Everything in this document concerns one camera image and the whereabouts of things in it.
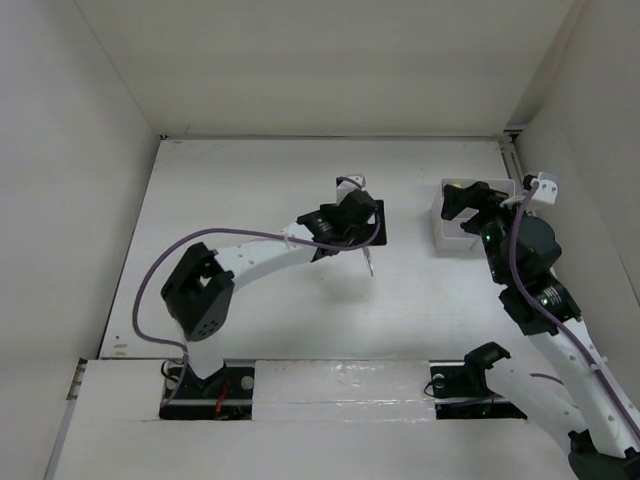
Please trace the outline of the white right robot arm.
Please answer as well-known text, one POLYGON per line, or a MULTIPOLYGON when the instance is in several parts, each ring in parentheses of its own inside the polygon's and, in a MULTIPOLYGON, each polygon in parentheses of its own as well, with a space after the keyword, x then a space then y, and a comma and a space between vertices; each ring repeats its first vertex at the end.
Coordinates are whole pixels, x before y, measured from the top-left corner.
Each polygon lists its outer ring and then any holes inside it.
POLYGON ((458 365, 434 367, 425 394, 470 407, 502 397, 560 447, 579 479, 639 476, 639 411, 595 347, 581 310, 552 271, 562 254, 553 228, 535 215, 557 197, 554 181, 529 175, 520 195, 476 181, 442 187, 440 216, 479 237, 499 299, 521 333, 551 364, 568 396, 537 386, 504 347, 488 342, 458 365))

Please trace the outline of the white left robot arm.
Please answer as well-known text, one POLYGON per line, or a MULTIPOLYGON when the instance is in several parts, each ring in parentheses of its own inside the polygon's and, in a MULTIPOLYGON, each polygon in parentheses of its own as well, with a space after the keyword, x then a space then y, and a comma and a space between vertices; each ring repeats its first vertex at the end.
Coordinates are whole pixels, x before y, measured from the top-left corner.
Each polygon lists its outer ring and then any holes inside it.
POLYGON ((353 189, 337 203, 322 204, 277 234, 253 233, 233 247, 187 248, 161 289, 187 347, 188 384, 201 396, 222 387, 225 362, 213 346, 227 320, 232 296, 286 268, 311 264, 342 251, 387 243, 384 202, 353 189))

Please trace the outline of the black handled scissors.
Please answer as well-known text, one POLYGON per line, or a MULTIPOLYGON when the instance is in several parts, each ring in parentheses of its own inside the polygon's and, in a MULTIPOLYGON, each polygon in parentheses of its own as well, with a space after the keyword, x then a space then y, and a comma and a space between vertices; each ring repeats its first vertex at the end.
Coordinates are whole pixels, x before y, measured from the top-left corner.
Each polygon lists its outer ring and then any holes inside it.
POLYGON ((367 270, 370 274, 371 277, 375 276, 375 270, 374 270, 374 266, 373 266, 373 262, 372 262, 372 255, 371 255, 371 251, 368 247, 364 247, 362 249, 363 255, 364 255, 364 259, 365 259, 365 263, 367 266, 367 270))

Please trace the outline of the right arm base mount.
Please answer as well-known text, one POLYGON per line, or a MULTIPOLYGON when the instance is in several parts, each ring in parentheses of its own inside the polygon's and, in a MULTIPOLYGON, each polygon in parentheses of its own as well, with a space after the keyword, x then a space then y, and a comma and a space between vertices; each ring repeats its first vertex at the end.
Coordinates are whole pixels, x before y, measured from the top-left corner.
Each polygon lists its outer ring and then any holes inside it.
POLYGON ((511 402, 489 389, 486 372, 509 352, 489 342, 467 353, 462 360, 430 364, 431 378, 423 394, 435 401, 437 420, 519 419, 527 416, 511 402))

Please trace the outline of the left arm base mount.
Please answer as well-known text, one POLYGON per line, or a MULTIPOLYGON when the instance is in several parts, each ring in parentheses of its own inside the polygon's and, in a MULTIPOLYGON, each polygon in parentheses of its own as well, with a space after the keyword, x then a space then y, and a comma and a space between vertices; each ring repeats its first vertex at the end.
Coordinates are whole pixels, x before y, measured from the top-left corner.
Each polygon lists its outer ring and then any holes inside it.
POLYGON ((212 379, 200 380, 182 362, 165 360, 159 418, 167 421, 245 421, 252 419, 255 361, 231 361, 212 379))

